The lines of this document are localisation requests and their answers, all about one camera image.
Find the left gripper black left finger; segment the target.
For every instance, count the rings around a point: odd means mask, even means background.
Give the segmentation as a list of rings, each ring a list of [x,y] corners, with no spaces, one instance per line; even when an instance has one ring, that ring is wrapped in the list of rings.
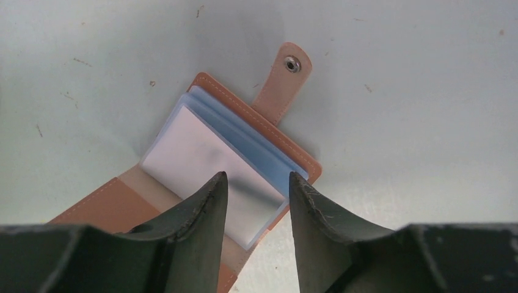
[[[123,290],[214,292],[227,204],[227,174],[218,172],[181,203],[120,235]]]

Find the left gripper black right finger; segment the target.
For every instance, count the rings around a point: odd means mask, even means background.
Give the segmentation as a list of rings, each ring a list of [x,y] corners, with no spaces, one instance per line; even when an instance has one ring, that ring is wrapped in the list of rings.
[[[341,292],[369,263],[361,242],[393,232],[348,211],[296,172],[289,200],[301,292]]]

